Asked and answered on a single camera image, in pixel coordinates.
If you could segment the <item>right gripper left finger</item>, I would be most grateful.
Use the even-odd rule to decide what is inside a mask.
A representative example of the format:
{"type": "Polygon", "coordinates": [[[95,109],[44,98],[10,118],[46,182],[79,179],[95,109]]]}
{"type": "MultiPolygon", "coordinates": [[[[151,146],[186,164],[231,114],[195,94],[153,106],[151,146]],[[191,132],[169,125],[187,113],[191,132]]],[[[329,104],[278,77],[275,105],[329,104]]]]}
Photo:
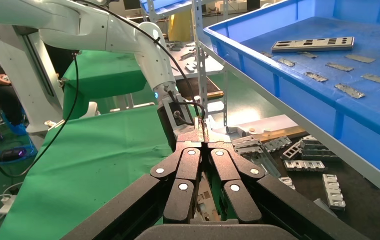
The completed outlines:
{"type": "Polygon", "coordinates": [[[202,120],[178,136],[175,151],[63,236],[64,240],[162,240],[194,215],[204,141],[202,120]]]}

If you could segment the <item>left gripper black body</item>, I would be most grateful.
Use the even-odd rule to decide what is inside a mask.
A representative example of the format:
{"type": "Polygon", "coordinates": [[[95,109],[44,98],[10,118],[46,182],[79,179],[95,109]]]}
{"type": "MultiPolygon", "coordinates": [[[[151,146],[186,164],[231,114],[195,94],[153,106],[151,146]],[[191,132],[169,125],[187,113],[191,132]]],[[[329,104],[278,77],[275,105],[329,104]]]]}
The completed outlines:
{"type": "Polygon", "coordinates": [[[167,115],[166,109],[164,106],[161,106],[157,109],[157,114],[161,122],[162,128],[164,130],[165,136],[168,140],[168,144],[172,150],[176,149],[176,137],[173,132],[172,125],[170,123],[169,117],[167,115]]]}

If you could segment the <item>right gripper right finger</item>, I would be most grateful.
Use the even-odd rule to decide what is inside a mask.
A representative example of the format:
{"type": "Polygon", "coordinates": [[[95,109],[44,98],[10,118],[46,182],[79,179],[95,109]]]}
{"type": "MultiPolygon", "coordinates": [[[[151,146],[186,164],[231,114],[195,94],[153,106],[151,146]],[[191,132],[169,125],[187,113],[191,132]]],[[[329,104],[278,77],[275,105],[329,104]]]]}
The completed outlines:
{"type": "Polygon", "coordinates": [[[204,144],[239,221],[243,239],[365,240],[366,236],[332,216],[278,178],[239,155],[227,135],[204,121],[204,144]]]}

